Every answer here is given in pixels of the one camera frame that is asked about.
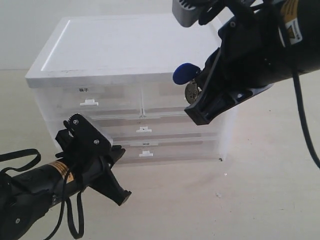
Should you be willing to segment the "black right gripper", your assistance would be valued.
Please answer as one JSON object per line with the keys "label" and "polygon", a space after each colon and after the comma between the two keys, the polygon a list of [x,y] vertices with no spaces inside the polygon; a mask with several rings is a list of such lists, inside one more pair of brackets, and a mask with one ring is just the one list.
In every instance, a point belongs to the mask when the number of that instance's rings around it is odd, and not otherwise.
{"label": "black right gripper", "polygon": [[221,46],[185,87],[184,111],[196,125],[217,116],[285,80],[296,79],[298,66],[286,23],[285,0],[215,0],[233,17],[219,31]]}

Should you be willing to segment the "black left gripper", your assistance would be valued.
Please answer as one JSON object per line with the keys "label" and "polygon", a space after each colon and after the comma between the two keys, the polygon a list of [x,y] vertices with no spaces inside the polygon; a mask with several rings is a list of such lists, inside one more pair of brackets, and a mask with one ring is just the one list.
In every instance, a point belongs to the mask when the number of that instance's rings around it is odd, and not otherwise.
{"label": "black left gripper", "polygon": [[112,172],[113,166],[125,153],[121,145],[113,145],[107,155],[97,155],[81,144],[68,129],[59,130],[55,140],[61,148],[61,152],[56,154],[57,161],[72,168],[70,175],[79,190],[90,187],[118,206],[128,200],[132,192],[123,189]]}

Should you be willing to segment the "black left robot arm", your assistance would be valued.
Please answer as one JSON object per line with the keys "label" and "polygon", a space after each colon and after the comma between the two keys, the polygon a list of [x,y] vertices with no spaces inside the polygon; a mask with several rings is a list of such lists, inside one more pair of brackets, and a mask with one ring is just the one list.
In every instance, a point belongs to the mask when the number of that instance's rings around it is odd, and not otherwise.
{"label": "black left robot arm", "polygon": [[82,194],[92,188],[117,205],[127,201],[131,192],[123,189],[112,172],[125,149],[111,145],[100,133],[88,135],[73,129],[60,130],[56,141],[62,152],[56,161],[39,165],[40,153],[25,149],[1,155],[1,161],[33,156],[33,160],[14,169],[0,172],[0,237],[3,240],[20,239],[40,218],[54,206],[60,205],[60,216],[67,217],[67,225],[74,239],[85,233]]}

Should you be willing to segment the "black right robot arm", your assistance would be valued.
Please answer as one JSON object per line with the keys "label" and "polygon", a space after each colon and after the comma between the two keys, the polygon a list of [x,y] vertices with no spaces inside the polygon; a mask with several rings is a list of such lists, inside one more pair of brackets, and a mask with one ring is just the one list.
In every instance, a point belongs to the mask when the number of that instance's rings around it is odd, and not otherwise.
{"label": "black right robot arm", "polygon": [[319,1],[265,0],[246,6],[227,0],[224,4],[233,17],[218,30],[221,45],[194,77],[200,92],[185,109],[198,126],[277,82],[320,68]]}

